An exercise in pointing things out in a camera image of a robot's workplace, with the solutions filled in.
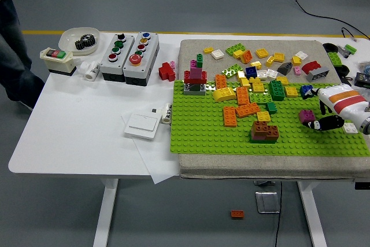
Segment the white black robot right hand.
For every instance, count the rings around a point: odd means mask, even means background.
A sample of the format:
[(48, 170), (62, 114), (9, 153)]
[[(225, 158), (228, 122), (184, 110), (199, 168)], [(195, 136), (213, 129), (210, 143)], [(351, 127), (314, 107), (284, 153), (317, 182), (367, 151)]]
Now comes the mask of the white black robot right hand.
[(343, 127), (345, 120), (350, 120), (355, 128), (369, 134), (369, 102), (347, 84), (313, 88), (305, 93), (303, 99), (312, 96), (319, 98), (323, 117), (319, 120), (304, 122), (304, 125), (319, 131)]

